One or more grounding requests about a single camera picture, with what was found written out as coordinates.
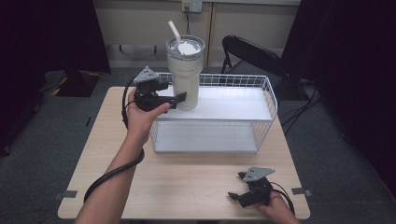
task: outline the cable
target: cable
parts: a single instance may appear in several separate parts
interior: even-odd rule
[[[129,102],[127,105],[125,105],[125,99],[126,99],[126,93],[128,92],[128,88],[129,86],[131,86],[132,82],[134,81],[134,77],[128,82],[128,84],[125,86],[123,95],[122,95],[122,110],[121,110],[121,114],[122,114],[122,121],[124,122],[126,128],[128,129],[128,116],[127,116],[127,108],[128,105],[131,103],[134,103],[135,101],[131,101]],[[90,197],[90,195],[93,193],[93,191],[99,187],[101,184],[103,184],[104,182],[106,182],[109,178],[122,173],[126,170],[128,170],[129,168],[132,168],[134,166],[136,166],[138,163],[140,163],[143,159],[145,158],[145,150],[142,148],[142,150],[140,151],[139,156],[134,160],[131,161],[125,165],[122,165],[119,168],[116,168],[104,175],[102,175],[101,177],[99,177],[98,179],[96,179],[95,182],[93,182],[90,187],[87,189],[87,192],[85,193],[84,196],[84,202],[86,202],[88,200],[88,198]]]
[[[277,185],[278,187],[280,187],[280,188],[283,190],[283,192],[282,192],[282,191],[280,191],[280,190],[278,190],[278,189],[271,189],[271,191],[273,191],[273,192],[280,193],[280,194],[286,199],[286,201],[288,201],[288,205],[289,205],[290,211],[291,211],[294,215],[296,215],[296,214],[295,214],[295,211],[294,211],[293,202],[291,201],[291,199],[290,199],[290,197],[289,197],[289,194],[285,191],[285,189],[282,188],[282,186],[278,185],[278,184],[275,183],[275,182],[270,182],[270,184],[275,184],[275,185]]]
[[[298,119],[307,109],[311,108],[313,105],[316,105],[317,103],[320,102],[321,97],[319,97],[314,103],[312,103],[312,100],[314,99],[317,90],[318,90],[318,85],[315,86],[314,92],[312,93],[312,96],[309,98],[308,102],[307,102],[305,105],[303,105],[302,107],[300,107],[299,109],[294,109],[294,110],[297,110],[297,111],[294,113],[294,115],[292,115],[290,118],[288,118],[287,120],[285,120],[284,122],[281,123],[281,126],[284,126],[285,124],[287,124],[288,122],[290,122],[292,119],[294,119],[294,121],[291,123],[291,125],[289,126],[289,128],[284,132],[284,134],[287,134],[287,133],[289,132],[289,130],[290,130],[290,128],[293,126],[293,124],[297,121],[297,119]]]
[[[187,19],[186,35],[189,35],[190,34],[190,18],[189,18],[190,8],[189,7],[184,7],[184,11],[186,12],[186,19]]]
[[[97,187],[99,187],[101,184],[103,184],[104,182],[106,182],[109,178],[111,178],[111,177],[113,177],[113,176],[115,176],[115,175],[117,175],[117,174],[119,174],[119,173],[122,173],[122,172],[128,170],[128,169],[131,168],[131,167],[136,166],[136,165],[137,165],[138,163],[140,163],[144,158],[145,158],[145,151],[144,151],[143,148],[142,148],[142,150],[140,151],[139,157],[137,157],[136,160],[131,161],[131,162],[125,164],[125,165],[122,165],[121,167],[116,168],[116,169],[114,169],[114,170],[112,170],[112,171],[110,171],[110,172],[108,172],[108,173],[102,175],[101,177],[99,177],[99,178],[98,178],[95,182],[93,182],[93,184],[91,184],[91,186],[87,189],[87,192],[85,193],[85,196],[84,196],[84,202],[86,202],[86,201],[88,200],[88,198],[90,197],[90,195],[93,193],[93,191],[94,191]]]
[[[289,205],[290,211],[291,211],[294,215],[296,215],[296,213],[295,213],[295,211],[294,211],[293,202],[292,202],[291,199],[287,196],[287,194],[285,194],[284,192],[282,192],[282,191],[280,191],[280,190],[278,190],[278,189],[271,189],[271,191],[280,193],[283,197],[285,197],[286,201],[288,201],[288,205]]]

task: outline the wooden table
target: wooden table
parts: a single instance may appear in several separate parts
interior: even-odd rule
[[[104,173],[120,148],[126,134],[120,114],[122,92],[123,87],[107,92],[67,188],[78,193],[75,198],[63,198],[60,218],[76,218],[87,188]],[[274,168],[267,177],[287,191],[297,218],[310,216],[305,196],[291,192],[301,183],[277,118],[257,154],[156,154],[151,140],[144,149],[146,158],[137,166],[123,219],[266,219],[256,208],[242,208],[227,194],[247,192],[247,184],[237,173],[250,166]]]

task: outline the gray carpet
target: gray carpet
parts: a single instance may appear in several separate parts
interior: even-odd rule
[[[60,201],[53,195],[67,188],[107,89],[123,86],[140,70],[113,69],[112,75],[100,78],[90,98],[46,92],[40,109],[10,146],[10,155],[0,158],[1,224],[72,223],[57,217]],[[219,68],[205,71],[218,73]],[[61,75],[48,74],[47,85]],[[302,105],[281,102],[280,120]],[[342,126],[329,111],[322,102],[314,105],[286,134],[302,185],[314,193],[307,198],[311,218],[303,223],[396,223],[394,198],[367,160],[344,140]]]

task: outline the black curtain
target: black curtain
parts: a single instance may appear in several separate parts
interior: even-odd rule
[[[110,73],[92,0],[0,4],[0,150],[9,144],[48,71]]]
[[[319,83],[346,139],[374,166],[393,195],[395,12],[392,0],[302,0],[282,57],[291,76]]]

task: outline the white wire basket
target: white wire basket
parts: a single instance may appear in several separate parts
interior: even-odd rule
[[[159,73],[173,95],[172,74]],[[262,146],[277,113],[277,102],[266,76],[201,74],[198,106],[169,110],[150,131],[156,153],[255,153]]]

